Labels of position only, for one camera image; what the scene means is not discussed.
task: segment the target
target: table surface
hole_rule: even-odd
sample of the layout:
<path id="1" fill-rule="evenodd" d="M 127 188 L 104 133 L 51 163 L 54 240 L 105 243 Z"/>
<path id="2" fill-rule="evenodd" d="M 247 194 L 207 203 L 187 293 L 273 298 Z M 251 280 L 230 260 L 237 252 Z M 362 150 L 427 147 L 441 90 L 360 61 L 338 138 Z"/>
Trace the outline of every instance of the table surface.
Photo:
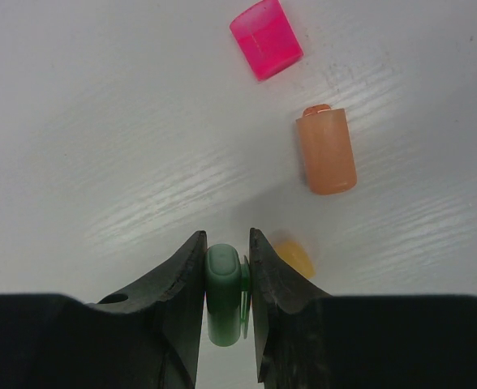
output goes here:
<path id="1" fill-rule="evenodd" d="M 305 57 L 258 83 L 247 0 L 0 0 L 0 293 L 97 301 L 205 229 L 292 236 L 332 294 L 477 294 L 477 0 L 282 0 Z M 302 176 L 294 120 L 345 108 L 359 183 Z M 198 387 L 255 385 L 203 329 Z"/>

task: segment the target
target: orange cap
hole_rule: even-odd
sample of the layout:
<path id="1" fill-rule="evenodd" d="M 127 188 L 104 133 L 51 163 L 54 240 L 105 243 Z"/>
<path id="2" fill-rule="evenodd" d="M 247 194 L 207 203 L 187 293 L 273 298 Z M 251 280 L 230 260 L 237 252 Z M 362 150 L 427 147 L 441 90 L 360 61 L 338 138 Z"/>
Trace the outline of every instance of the orange cap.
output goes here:
<path id="1" fill-rule="evenodd" d="M 358 181 L 344 109 L 316 105 L 296 121 L 310 189 L 317 195 L 344 192 Z"/>

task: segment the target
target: pink marker cap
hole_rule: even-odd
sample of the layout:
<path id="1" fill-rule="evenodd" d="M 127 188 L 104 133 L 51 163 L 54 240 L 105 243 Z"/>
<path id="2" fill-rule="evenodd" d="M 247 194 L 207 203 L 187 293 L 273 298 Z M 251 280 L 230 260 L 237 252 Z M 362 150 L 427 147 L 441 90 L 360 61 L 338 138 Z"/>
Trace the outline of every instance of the pink marker cap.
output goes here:
<path id="1" fill-rule="evenodd" d="M 278 0 L 258 2 L 231 22 L 230 30 L 260 81 L 303 56 Z"/>

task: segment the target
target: green clip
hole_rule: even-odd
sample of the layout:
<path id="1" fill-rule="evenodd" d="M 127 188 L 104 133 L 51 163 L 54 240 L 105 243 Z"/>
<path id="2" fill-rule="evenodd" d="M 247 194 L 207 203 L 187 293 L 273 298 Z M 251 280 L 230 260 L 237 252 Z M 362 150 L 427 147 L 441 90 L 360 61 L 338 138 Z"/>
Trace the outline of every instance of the green clip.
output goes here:
<path id="1" fill-rule="evenodd" d="M 251 306 L 249 263 L 240 264 L 237 250 L 230 245 L 208 249 L 204 261 L 209 339 L 227 347 L 247 337 Z"/>

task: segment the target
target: orange object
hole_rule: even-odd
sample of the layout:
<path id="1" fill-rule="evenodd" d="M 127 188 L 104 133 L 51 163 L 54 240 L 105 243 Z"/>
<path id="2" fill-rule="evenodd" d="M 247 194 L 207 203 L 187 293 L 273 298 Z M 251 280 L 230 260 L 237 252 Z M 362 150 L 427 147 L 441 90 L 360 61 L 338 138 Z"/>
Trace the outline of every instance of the orange object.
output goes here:
<path id="1" fill-rule="evenodd" d="M 307 182 L 317 195 L 332 195 L 358 181 L 344 109 L 315 105 L 296 121 Z"/>
<path id="2" fill-rule="evenodd" d="M 301 245 L 297 242 L 284 241 L 278 245 L 275 245 L 274 250 L 285 263 L 287 263 L 305 278 L 309 279 L 316 274 L 309 256 L 303 247 L 301 247 Z"/>

